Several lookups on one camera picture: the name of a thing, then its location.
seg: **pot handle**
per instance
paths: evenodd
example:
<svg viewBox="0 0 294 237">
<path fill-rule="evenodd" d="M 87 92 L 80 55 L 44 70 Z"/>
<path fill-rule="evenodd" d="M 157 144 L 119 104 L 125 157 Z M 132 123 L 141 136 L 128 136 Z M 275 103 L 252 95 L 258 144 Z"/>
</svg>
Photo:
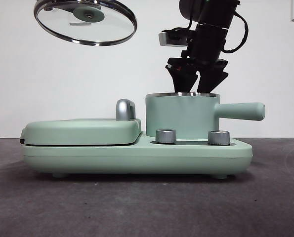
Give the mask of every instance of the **pot handle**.
<svg viewBox="0 0 294 237">
<path fill-rule="evenodd" d="M 261 121 L 265 118 L 263 103 L 221 104 L 215 107 L 215 115 L 226 119 Z"/>
</svg>

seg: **dark gray table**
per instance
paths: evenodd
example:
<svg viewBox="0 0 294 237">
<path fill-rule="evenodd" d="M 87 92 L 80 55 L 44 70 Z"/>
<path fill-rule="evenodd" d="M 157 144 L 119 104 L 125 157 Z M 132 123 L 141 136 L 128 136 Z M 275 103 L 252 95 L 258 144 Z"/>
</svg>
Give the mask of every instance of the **dark gray table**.
<svg viewBox="0 0 294 237">
<path fill-rule="evenodd" d="M 71 175 L 30 169 L 0 139 L 0 237 L 294 237 L 294 139 L 253 145 L 247 172 Z"/>
</svg>

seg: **silver handle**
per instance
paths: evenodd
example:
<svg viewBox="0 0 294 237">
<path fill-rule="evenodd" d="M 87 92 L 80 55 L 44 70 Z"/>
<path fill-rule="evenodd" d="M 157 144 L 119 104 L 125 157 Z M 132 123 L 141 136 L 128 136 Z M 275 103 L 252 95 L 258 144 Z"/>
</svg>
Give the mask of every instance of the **silver handle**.
<svg viewBox="0 0 294 237">
<path fill-rule="evenodd" d="M 116 104 L 116 120 L 131 120 L 136 118 L 135 103 L 121 99 Z"/>
</svg>

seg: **glass lid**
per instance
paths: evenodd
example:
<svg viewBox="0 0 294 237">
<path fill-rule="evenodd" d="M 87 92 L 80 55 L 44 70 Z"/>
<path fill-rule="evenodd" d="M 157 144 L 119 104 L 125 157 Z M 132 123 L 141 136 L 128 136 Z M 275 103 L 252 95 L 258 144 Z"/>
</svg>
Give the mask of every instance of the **glass lid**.
<svg viewBox="0 0 294 237">
<path fill-rule="evenodd" d="M 34 16 L 50 34 L 92 46 L 125 42 L 137 30 L 133 12 L 116 0 L 37 0 Z"/>
</svg>

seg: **mint green appliance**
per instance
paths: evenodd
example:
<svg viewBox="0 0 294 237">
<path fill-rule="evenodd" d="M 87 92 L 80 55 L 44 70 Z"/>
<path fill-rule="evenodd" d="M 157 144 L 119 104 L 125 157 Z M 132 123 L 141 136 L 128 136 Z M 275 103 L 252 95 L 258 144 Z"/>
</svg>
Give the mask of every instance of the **mint green appliance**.
<svg viewBox="0 0 294 237">
<path fill-rule="evenodd" d="M 168 100 L 150 104 L 151 98 Z M 180 111 L 184 100 L 194 100 L 194 106 L 200 111 L 208 110 L 206 106 L 210 103 L 206 100 L 209 100 L 212 116 L 216 117 L 213 127 L 208 126 L 210 117 L 184 117 L 182 120 L 175 117 L 172 113 Z M 243 172 L 249 166 L 251 145 L 235 139 L 230 139 L 226 145 L 210 144 L 208 134 L 211 128 L 219 129 L 221 115 L 262 120 L 265 115 L 262 103 L 249 104 L 243 110 L 243 104 L 220 105 L 219 95 L 200 93 L 147 95 L 146 103 L 147 134 L 141 132 L 141 122 L 135 118 L 135 105 L 130 100 L 118 101 L 115 119 L 30 123 L 21 135 L 24 161 L 33 169 L 52 173 L 54 177 L 71 173 L 145 173 L 209 174 L 222 179 Z M 157 113 L 158 119 L 153 120 L 150 113 Z M 201 129 L 194 132 L 183 125 L 192 123 Z M 170 142 L 159 142 L 157 130 L 175 130 L 177 137 Z"/>
</svg>

